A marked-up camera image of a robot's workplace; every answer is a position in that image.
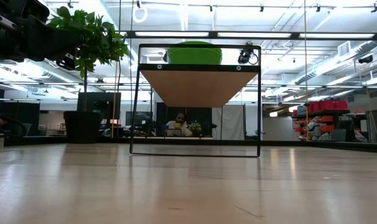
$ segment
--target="green plastic tub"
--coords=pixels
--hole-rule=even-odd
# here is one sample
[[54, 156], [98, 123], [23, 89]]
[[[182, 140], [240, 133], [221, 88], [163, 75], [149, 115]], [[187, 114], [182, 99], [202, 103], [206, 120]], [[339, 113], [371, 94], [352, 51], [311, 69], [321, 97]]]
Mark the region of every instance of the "green plastic tub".
[[[211, 44], [204, 41], [186, 41], [179, 44]], [[178, 48], [168, 50], [168, 62], [170, 64], [194, 64], [194, 65], [220, 65], [222, 59], [221, 49], [208, 48]]]

